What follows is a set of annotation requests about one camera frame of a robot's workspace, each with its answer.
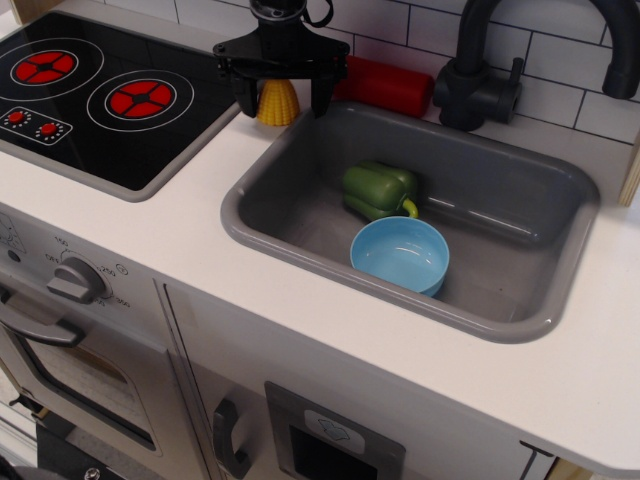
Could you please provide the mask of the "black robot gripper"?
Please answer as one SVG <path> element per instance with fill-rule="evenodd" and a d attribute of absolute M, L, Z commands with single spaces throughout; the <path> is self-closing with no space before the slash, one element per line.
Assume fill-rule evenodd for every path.
<path fill-rule="evenodd" d="M 255 118 L 258 80 L 311 80 L 311 108 L 316 118 L 327 113 L 334 83 L 347 77 L 349 45 L 313 32 L 300 20 L 261 21 L 249 34 L 213 47 L 221 74 L 242 112 Z"/>

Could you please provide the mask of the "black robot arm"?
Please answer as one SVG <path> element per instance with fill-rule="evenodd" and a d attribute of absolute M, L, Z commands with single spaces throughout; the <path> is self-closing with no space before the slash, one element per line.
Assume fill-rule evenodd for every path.
<path fill-rule="evenodd" d="M 347 43 L 314 33 L 333 17 L 310 20 L 307 2 L 252 1 L 250 11 L 257 28 L 244 36 L 218 43 L 213 54 L 218 72 L 228 81 L 242 112 L 258 114 L 260 80 L 302 79 L 311 82 L 311 107 L 316 117 L 326 114 L 334 87 L 347 77 L 350 47 Z"/>

